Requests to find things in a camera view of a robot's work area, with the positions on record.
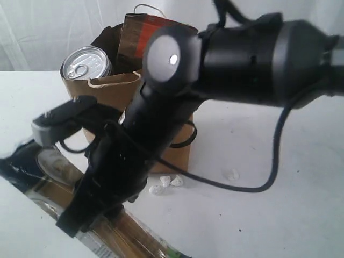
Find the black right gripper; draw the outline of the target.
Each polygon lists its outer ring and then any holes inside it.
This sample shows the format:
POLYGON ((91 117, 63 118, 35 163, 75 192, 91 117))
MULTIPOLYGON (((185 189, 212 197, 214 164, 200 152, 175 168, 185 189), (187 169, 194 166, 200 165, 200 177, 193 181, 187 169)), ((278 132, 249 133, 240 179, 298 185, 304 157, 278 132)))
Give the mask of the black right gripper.
POLYGON ((72 201, 56 226, 68 236, 89 231, 101 217, 117 217, 123 202, 146 185, 149 170, 175 136, 171 109, 128 107, 123 113, 78 96, 46 111, 31 124, 33 138, 50 147, 84 128, 97 138, 88 153, 89 165, 72 201))

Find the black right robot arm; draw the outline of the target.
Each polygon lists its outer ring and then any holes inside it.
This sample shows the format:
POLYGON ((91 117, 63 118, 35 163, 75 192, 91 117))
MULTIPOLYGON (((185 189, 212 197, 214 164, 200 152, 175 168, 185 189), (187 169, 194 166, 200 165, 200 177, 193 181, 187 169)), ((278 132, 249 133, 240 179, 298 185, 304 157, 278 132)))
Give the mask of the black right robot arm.
POLYGON ((57 226, 74 237, 102 214, 133 202, 148 172, 190 116, 208 100, 281 107, 268 180, 236 187, 199 176, 219 188, 258 193, 274 183, 282 129, 292 109, 321 95, 343 94, 343 36, 327 35, 305 20, 284 21, 280 13, 239 27, 212 26, 195 34, 183 26, 163 27, 150 38, 143 78, 123 112, 76 97, 32 122, 35 141, 50 147, 79 129, 95 135, 86 149, 88 168, 57 226))

